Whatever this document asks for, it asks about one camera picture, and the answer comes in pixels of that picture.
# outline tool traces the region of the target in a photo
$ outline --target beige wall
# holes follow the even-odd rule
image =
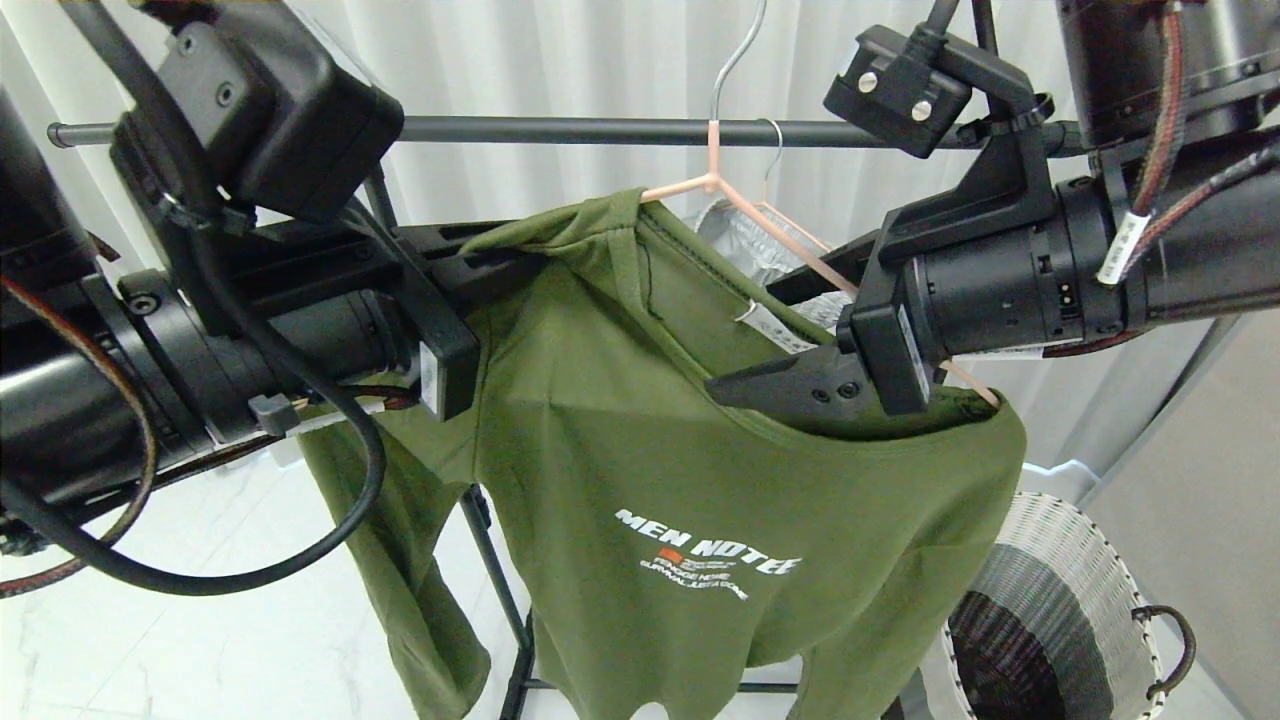
[[[1242,322],[1088,514],[1262,720],[1280,708],[1280,310]]]

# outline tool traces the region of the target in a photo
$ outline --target screw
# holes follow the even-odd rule
[[[221,105],[223,108],[225,108],[225,106],[228,106],[228,105],[232,104],[232,97],[234,95],[236,95],[236,91],[234,91],[232,83],[224,82],[224,83],[221,83],[221,85],[218,86],[218,95],[215,97],[218,100],[218,104]]]
[[[861,94],[867,94],[876,90],[877,85],[879,85],[879,78],[876,77],[876,73],[870,70],[867,70],[865,73],[861,74],[861,77],[858,78],[858,91]]]
[[[920,100],[911,106],[911,119],[923,123],[933,114],[933,105],[928,100]]]
[[[129,299],[129,313],[134,315],[150,315],[160,307],[160,299],[151,293],[134,295]]]

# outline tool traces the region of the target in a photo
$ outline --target laundry basket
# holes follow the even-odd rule
[[[1185,650],[1162,679],[1151,620]],[[1147,720],[1187,676],[1196,638],[1144,603],[1073,505],[1018,493],[991,556],[884,720]]]

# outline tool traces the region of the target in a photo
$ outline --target hanger hook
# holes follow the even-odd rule
[[[719,74],[716,76],[716,85],[712,87],[712,114],[710,119],[719,120],[719,92],[724,87],[724,81],[728,78],[728,73],[733,69],[733,65],[742,59],[746,54],[746,49],[755,42],[755,36],[760,33],[760,26],[764,24],[764,8],[769,4],[769,0],[760,0],[755,6],[755,19],[751,20],[751,29],[746,31],[746,37],[739,44],[733,54],[728,56],[724,61],[724,67],[721,68]]]
[[[760,119],[773,126],[773,132],[778,133],[778,151],[773,154],[773,161],[769,163],[769,168],[764,170],[764,192],[765,195],[768,195],[769,176],[773,174],[773,168],[777,168],[778,160],[782,159],[782,126],[780,126],[777,120],[773,120],[771,118],[760,118]]]

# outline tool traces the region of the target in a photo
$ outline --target basket handle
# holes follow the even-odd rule
[[[1167,605],[1147,605],[1133,610],[1133,619],[1139,623],[1146,623],[1156,615],[1169,615],[1174,619],[1174,623],[1178,623],[1178,632],[1183,634],[1183,657],[1167,678],[1156,680],[1147,688],[1147,700],[1156,697],[1156,693],[1160,692],[1166,696],[1172,692],[1174,688],[1187,679],[1187,674],[1192,671],[1192,664],[1196,662],[1196,633],[1192,630],[1192,624],[1187,621],[1187,618],[1181,612]]]

